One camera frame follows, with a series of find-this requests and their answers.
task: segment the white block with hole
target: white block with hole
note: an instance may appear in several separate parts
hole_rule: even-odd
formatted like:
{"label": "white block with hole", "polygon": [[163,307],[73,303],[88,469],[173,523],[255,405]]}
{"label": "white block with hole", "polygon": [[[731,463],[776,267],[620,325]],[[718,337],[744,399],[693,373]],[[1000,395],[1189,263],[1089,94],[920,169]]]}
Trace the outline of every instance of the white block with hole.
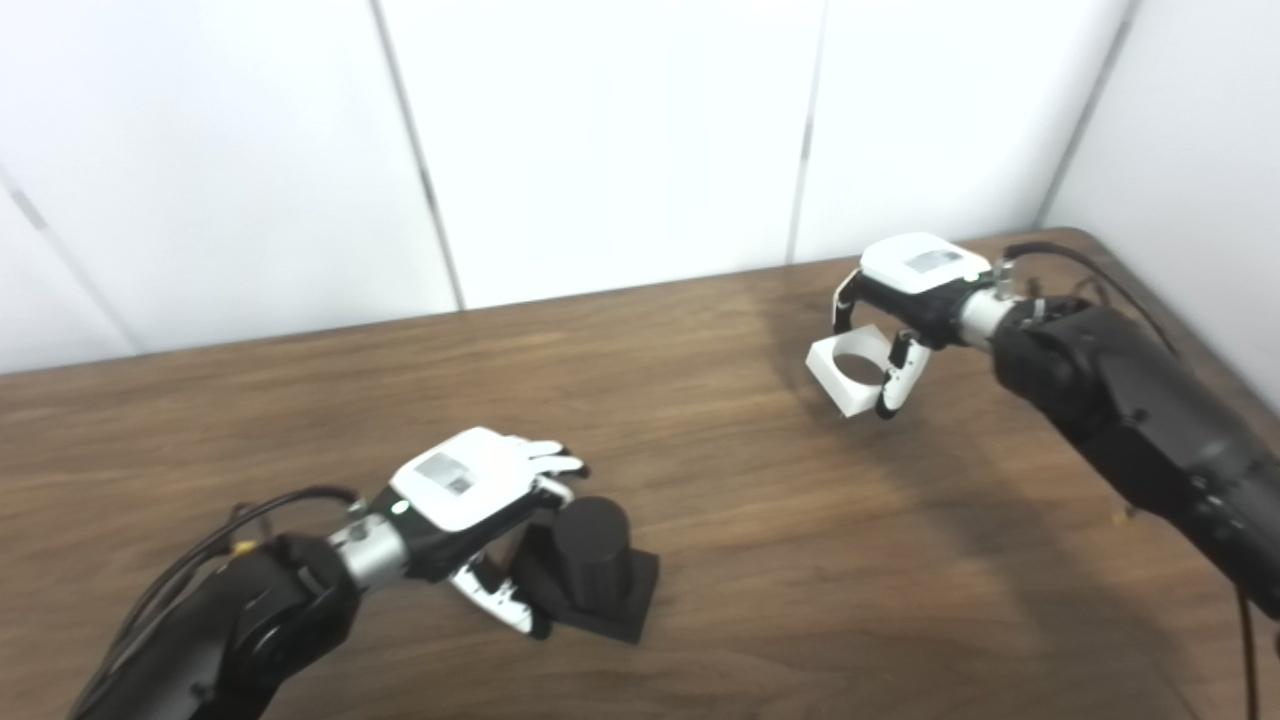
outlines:
{"label": "white block with hole", "polygon": [[856,355],[874,363],[881,370],[887,370],[891,347],[888,338],[876,325],[863,325],[813,343],[809,346],[809,356],[805,357],[804,364],[809,366],[809,372],[813,373],[814,378],[818,378],[822,388],[840,407],[840,413],[845,418],[851,418],[876,406],[881,384],[867,384],[850,379],[836,366],[836,357]]}

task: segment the robot finger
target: robot finger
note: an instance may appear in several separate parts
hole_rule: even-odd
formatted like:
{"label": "robot finger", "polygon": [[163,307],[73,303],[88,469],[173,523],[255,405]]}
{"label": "robot finger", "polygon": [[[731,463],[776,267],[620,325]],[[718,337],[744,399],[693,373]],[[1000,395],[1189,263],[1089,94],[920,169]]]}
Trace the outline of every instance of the robot finger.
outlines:
{"label": "robot finger", "polygon": [[531,457],[529,460],[529,466],[532,468],[535,474],[539,475],[575,475],[579,478],[591,477],[591,469],[582,462],[580,457],[573,457],[572,455],[544,455],[541,457]]}
{"label": "robot finger", "polygon": [[564,452],[564,446],[553,439],[526,439],[520,445],[520,450],[527,457],[539,457],[543,455],[561,455]]}

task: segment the black square base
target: black square base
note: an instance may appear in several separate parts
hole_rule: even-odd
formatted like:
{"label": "black square base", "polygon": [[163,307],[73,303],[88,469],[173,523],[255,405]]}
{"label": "black square base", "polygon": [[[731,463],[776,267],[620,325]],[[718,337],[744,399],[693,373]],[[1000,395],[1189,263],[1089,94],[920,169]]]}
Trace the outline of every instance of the black square base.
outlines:
{"label": "black square base", "polygon": [[602,616],[573,607],[564,592],[559,555],[547,525],[531,524],[511,564],[511,577],[520,597],[545,612],[552,620],[589,633],[636,644],[649,615],[649,602],[658,585],[658,556],[641,550],[631,553],[631,592],[616,616]]}

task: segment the white wall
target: white wall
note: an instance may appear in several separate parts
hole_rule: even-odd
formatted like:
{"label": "white wall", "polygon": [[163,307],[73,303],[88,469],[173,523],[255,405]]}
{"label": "white wall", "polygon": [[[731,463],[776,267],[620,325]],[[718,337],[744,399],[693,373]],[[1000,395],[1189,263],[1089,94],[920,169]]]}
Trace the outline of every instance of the white wall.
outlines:
{"label": "white wall", "polygon": [[468,307],[780,265],[822,0],[384,0]]}
{"label": "white wall", "polygon": [[1121,5],[0,0],[3,272],[54,364],[1021,229]]}
{"label": "white wall", "polygon": [[5,0],[0,99],[142,351],[454,309],[364,1]]}
{"label": "white wall", "polygon": [[1098,234],[1280,410],[1280,4],[1144,0],[1050,225]]}
{"label": "white wall", "polygon": [[0,373],[132,355],[10,191],[0,169]]}
{"label": "white wall", "polygon": [[796,260],[1027,229],[1126,0],[831,0]]}

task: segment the label on robot hand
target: label on robot hand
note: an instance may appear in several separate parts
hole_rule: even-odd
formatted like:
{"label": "label on robot hand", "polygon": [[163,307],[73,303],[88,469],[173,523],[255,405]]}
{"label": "label on robot hand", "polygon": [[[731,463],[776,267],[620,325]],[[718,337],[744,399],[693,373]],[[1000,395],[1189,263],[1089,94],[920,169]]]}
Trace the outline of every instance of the label on robot hand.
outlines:
{"label": "label on robot hand", "polygon": [[960,255],[955,250],[940,249],[929,250],[928,252],[922,252],[914,258],[909,258],[902,264],[923,275],[929,270],[946,268],[947,265],[961,260],[964,260],[964,255]]}
{"label": "label on robot hand", "polygon": [[449,491],[454,497],[476,484],[476,479],[466,465],[443,452],[428,457],[426,462],[419,465],[416,470],[419,475]]}

